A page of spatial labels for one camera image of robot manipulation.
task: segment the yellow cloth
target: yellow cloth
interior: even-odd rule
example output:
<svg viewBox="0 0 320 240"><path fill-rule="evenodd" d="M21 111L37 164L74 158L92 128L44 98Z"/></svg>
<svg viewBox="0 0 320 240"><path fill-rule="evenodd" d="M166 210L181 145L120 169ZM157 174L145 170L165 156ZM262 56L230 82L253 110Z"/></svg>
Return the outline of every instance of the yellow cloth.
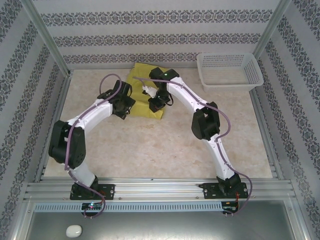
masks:
<svg viewBox="0 0 320 240"><path fill-rule="evenodd" d="M138 117L146 117L146 118L155 118L161 119L162 115L164 114L164 108L157 111L152 112L149 109L149 102L148 99L150 98L149 95L143 94L142 89L142 82L138 79L134 79L133 77L140 77L140 78L149 78L149 73L152 69L155 69L157 66L145 64L145 63L135 63L134 67L131 69L126 82L132 86L132 94L131 98L133 98L136 102L130 110L130 115L138 116ZM166 68L160 67L163 72L166 72ZM156 88L156 85L152 81L145 81L146 86Z"/></svg>

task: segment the wall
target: wall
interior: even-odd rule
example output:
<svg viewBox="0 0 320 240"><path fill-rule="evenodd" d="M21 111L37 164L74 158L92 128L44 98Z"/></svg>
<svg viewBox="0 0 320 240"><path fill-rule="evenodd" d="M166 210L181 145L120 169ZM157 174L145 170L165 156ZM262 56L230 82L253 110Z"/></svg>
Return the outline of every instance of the wall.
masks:
<svg viewBox="0 0 320 240"><path fill-rule="evenodd" d="M18 0L0 1L0 240L32 182L64 76Z"/></svg>
<svg viewBox="0 0 320 240"><path fill-rule="evenodd" d="M256 89L282 172L320 239L320 1L294 0L259 59Z"/></svg>
<svg viewBox="0 0 320 240"><path fill-rule="evenodd" d="M195 67L200 52L253 52L279 0L35 0L70 69Z"/></svg>

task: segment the enclosure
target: enclosure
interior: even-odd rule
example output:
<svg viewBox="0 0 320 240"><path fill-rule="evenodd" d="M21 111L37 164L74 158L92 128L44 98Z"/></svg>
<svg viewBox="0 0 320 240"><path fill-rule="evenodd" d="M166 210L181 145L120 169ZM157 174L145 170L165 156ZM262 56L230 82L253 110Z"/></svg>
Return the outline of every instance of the enclosure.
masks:
<svg viewBox="0 0 320 240"><path fill-rule="evenodd" d="M0 239L64 239L72 224L83 227L79 239L320 239L319 5L0 1ZM205 92L200 53L252 53L264 83ZM87 109L107 74L129 79L135 63L174 69L229 117L224 148L253 182L239 216L219 212L225 199L204 198L199 185L217 182L216 166L175 97L161 119L100 122L86 136L86 161L99 183L115 185L114 199L92 220L79 213L85 201L70 200L74 181L48 154L54 123Z"/></svg>

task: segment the white plastic basket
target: white plastic basket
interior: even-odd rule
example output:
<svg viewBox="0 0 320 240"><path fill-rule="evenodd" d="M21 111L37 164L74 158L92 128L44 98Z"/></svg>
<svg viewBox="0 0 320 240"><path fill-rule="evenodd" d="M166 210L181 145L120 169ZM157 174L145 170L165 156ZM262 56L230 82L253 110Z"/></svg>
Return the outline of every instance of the white plastic basket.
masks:
<svg viewBox="0 0 320 240"><path fill-rule="evenodd" d="M205 92L250 91L264 84L252 53L200 53L196 63Z"/></svg>

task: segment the beige floor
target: beige floor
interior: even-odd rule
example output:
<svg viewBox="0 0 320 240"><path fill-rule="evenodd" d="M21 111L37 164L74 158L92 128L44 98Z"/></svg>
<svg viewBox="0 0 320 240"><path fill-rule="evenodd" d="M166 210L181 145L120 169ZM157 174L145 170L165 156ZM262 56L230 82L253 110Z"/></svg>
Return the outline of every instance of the beige floor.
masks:
<svg viewBox="0 0 320 240"><path fill-rule="evenodd" d="M101 79L117 73L126 79L129 69L75 70L61 119L72 119L98 95ZM252 178L272 178L257 119L248 92L205 93L195 68L177 68L188 86L208 102L215 101L231 121L231 132L222 142L238 171ZM114 78L102 89L113 88ZM221 132L227 122L220 117ZM192 114L177 99L166 107L161 120L111 116L86 139L86 161L98 177L215 178L208 149L191 131ZM45 177L67 176L64 167L49 159Z"/></svg>

